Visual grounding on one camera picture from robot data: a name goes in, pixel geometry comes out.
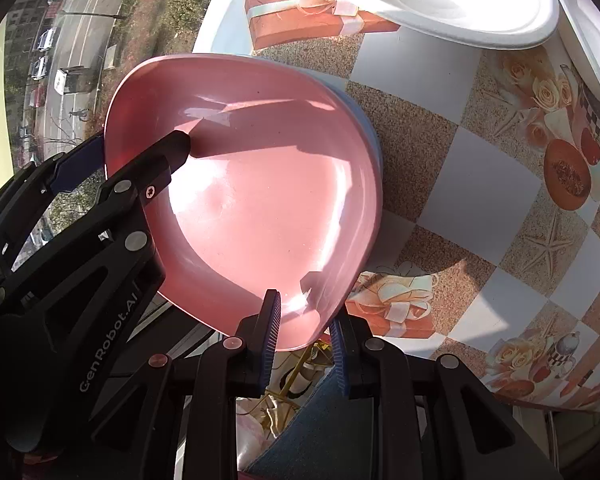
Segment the pink square plate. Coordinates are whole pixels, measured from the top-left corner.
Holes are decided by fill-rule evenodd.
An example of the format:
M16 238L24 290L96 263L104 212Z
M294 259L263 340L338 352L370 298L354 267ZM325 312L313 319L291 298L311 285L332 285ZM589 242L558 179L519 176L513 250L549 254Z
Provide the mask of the pink square plate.
M166 270L160 294L231 335L275 289L277 347L307 346L342 306L380 225L381 169L361 124L293 67L159 56L114 92L107 170L175 130L189 135L188 159L145 207Z

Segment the patterned vinyl tablecloth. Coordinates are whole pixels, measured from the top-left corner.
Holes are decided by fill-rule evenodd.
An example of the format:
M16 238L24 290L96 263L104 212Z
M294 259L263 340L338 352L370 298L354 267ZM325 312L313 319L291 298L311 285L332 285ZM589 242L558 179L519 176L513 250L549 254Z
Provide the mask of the patterned vinyl tablecloth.
M346 92L378 135L384 212L350 313L515 402L599 411L600 87L569 21L527 51L401 28L260 55Z

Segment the blue square plate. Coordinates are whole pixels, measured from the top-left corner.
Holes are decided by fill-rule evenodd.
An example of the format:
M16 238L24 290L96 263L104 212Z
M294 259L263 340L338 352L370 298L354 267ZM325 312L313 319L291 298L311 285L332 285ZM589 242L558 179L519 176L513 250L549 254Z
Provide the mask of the blue square plate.
M368 118L364 110L362 110L362 107L358 105L358 102L356 102L352 96L347 94L346 88L348 81L337 76L317 72L316 70L308 70L307 68L300 68L300 72L321 81L322 84L332 90L332 92L334 92L338 98L349 107L350 112L361 124L364 133L366 134L366 138L370 141L370 145L374 150L378 162L378 167L384 169L384 162L382 161L381 147L376 129L370 121L370 118Z

